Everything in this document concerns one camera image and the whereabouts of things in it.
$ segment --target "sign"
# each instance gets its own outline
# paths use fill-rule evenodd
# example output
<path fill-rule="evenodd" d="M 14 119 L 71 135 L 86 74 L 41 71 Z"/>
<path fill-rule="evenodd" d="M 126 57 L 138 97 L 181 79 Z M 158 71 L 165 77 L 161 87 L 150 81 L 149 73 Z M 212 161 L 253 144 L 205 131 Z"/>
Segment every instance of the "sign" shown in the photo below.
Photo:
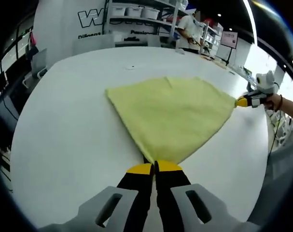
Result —
<path fill-rule="evenodd" d="M 237 47 L 237 32 L 223 31 L 222 40 L 220 42 L 224 46 L 236 49 Z"/>

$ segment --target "bracelet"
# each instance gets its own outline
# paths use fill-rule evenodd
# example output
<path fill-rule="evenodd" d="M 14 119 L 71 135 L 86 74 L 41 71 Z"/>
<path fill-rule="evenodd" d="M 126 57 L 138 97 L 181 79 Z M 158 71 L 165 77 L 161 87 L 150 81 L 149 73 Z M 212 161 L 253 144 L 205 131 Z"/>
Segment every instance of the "bracelet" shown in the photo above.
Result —
<path fill-rule="evenodd" d="M 282 97 L 282 95 L 280 95 L 280 102 L 279 102 L 279 105 L 278 105 L 277 109 L 275 110 L 275 112 L 277 112 L 281 108 L 282 101 L 283 101 L 283 97 Z"/>

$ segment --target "white table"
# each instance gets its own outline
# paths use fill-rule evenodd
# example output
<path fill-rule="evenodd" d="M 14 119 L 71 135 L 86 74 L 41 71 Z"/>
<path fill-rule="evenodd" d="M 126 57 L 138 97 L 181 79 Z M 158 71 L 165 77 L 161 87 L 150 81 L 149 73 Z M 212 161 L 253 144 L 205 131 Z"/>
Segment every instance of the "white table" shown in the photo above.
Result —
<path fill-rule="evenodd" d="M 247 86 L 242 77 L 195 54 L 164 48 L 99 50 L 62 60 L 48 71 L 23 109 L 12 144 L 14 198 L 35 226 L 70 220 L 82 203 L 142 163 L 104 91 L 166 75 L 199 76 L 235 98 Z M 263 107 L 237 108 L 180 165 L 192 183 L 245 221 L 262 187 L 267 144 Z"/>

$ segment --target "white shirt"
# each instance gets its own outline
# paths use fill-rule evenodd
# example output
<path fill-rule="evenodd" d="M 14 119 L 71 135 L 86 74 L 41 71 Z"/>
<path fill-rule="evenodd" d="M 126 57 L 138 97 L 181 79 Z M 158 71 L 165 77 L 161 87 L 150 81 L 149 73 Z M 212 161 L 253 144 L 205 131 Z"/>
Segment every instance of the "white shirt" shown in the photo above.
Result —
<path fill-rule="evenodd" d="M 186 34 L 200 43 L 200 37 L 203 35 L 203 24 L 198 22 L 192 15 L 186 15 L 181 18 L 178 25 L 179 28 L 185 30 Z M 188 43 L 187 39 L 180 37 L 180 48 L 191 48 L 199 50 L 200 46 Z"/>

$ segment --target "yellow cloth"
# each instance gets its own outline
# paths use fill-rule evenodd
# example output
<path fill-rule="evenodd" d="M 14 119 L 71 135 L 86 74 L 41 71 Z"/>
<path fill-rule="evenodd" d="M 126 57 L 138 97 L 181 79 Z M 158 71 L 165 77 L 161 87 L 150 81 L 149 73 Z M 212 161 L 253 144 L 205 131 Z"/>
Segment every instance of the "yellow cloth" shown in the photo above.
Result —
<path fill-rule="evenodd" d="M 106 90 L 149 162 L 180 163 L 230 117 L 235 99 L 199 78 L 158 78 Z"/>

